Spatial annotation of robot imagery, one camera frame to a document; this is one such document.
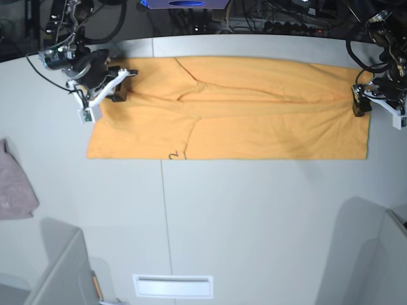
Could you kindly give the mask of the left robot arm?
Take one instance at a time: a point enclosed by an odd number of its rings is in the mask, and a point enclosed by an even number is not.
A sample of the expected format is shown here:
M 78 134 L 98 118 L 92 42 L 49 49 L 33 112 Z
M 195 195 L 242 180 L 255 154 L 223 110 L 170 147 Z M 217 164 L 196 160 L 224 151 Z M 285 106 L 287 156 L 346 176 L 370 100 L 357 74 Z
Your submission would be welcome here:
M 369 37 L 383 48 L 380 62 L 364 64 L 352 50 L 354 36 L 366 27 Z M 372 110 L 372 103 L 378 104 L 391 113 L 393 127 L 406 126 L 406 29 L 400 18 L 390 10 L 382 10 L 369 19 L 359 22 L 346 38 L 346 49 L 352 60 L 370 72 L 373 78 L 368 83 L 360 83 L 362 73 L 356 76 L 352 85 L 354 116 L 362 117 Z

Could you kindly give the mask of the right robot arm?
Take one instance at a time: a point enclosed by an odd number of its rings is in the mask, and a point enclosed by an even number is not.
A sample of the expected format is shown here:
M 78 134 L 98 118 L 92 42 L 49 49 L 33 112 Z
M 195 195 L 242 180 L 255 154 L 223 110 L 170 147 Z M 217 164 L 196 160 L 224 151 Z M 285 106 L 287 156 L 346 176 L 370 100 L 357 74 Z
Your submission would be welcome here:
M 92 102 L 108 98 L 113 102 L 124 102 L 127 89 L 124 80 L 136 76 L 137 70 L 128 70 L 119 65 L 110 66 L 107 49 L 92 51 L 89 46 L 110 42 L 121 30 L 127 12 L 126 1 L 115 1 L 121 7 L 118 23 L 113 31 L 102 39 L 85 36 L 85 24 L 96 14 L 93 1 L 54 1 L 50 19 L 46 25 L 47 39 L 38 51 L 44 67 L 61 71 L 67 77 L 65 86 L 50 79 L 47 82 L 75 95 L 84 108 Z

